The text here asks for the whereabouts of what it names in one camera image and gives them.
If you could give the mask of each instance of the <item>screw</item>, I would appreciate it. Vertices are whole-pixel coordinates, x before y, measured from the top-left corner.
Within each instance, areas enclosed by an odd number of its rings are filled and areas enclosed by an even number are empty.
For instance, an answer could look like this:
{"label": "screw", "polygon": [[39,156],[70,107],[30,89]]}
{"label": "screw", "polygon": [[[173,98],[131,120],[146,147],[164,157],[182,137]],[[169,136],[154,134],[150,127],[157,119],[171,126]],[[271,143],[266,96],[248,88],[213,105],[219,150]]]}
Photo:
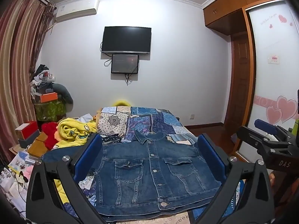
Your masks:
{"label": "screw", "polygon": [[259,164],[259,165],[264,165],[264,161],[261,160],[261,159],[258,159],[258,164]]}
{"label": "screw", "polygon": [[38,160],[35,161],[35,164],[36,164],[36,165],[40,165],[41,163],[42,163],[42,160],[41,160],[41,159],[38,159]]}
{"label": "screw", "polygon": [[235,156],[230,156],[230,157],[229,157],[229,160],[230,160],[230,161],[237,161],[238,159],[237,159]]}
{"label": "screw", "polygon": [[62,161],[68,161],[70,160],[70,156],[66,155],[62,157]]}

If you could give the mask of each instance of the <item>denim jacket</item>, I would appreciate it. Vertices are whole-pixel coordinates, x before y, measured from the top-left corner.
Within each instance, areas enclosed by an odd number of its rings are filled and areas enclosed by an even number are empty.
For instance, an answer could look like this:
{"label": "denim jacket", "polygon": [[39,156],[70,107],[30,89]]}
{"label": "denim jacket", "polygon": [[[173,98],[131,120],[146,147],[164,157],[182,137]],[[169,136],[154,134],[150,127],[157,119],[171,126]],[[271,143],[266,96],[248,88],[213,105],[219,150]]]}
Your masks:
{"label": "denim jacket", "polygon": [[203,206],[221,184],[197,143],[173,143],[162,132],[135,131],[131,142],[103,144],[92,168],[95,209],[109,222],[150,219]]}

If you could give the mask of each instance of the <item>black monitor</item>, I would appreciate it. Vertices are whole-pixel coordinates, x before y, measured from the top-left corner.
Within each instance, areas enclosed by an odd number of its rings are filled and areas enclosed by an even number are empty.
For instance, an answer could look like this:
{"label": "black monitor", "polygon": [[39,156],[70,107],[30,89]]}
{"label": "black monitor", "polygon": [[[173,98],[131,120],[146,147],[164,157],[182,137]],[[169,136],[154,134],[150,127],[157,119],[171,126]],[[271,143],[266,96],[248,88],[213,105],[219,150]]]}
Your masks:
{"label": "black monitor", "polygon": [[103,53],[150,53],[152,29],[144,27],[105,27]]}
{"label": "black monitor", "polygon": [[111,73],[137,74],[139,56],[135,54],[113,54]]}

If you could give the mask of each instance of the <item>wooden floor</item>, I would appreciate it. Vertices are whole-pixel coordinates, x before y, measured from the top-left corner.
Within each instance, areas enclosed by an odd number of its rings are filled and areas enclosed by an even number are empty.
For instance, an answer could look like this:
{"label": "wooden floor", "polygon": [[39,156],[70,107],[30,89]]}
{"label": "wooden floor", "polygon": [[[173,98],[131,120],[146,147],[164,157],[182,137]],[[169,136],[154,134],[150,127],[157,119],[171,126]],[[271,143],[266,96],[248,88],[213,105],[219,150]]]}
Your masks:
{"label": "wooden floor", "polygon": [[228,155],[230,155],[234,149],[234,143],[231,141],[231,136],[225,131],[223,126],[191,129],[189,131],[191,131],[195,136],[207,133],[212,141],[217,146],[220,146]]}

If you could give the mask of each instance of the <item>pink stripe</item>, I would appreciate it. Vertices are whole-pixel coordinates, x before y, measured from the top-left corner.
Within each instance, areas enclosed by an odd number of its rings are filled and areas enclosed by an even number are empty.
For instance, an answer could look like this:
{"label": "pink stripe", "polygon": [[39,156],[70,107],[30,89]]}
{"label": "pink stripe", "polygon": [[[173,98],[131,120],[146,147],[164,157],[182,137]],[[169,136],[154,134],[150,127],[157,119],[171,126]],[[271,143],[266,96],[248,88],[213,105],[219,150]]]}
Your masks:
{"label": "pink stripe", "polygon": [[[263,98],[261,96],[257,96],[255,95],[255,98],[253,99],[253,104],[255,105],[259,105],[259,106],[262,106],[264,108],[267,108],[269,106],[272,106],[274,109],[277,109],[277,106],[276,106],[276,101],[275,100],[272,100],[272,99],[267,99],[267,98]],[[296,113],[292,119],[298,119],[299,118],[299,115],[298,113]]]}

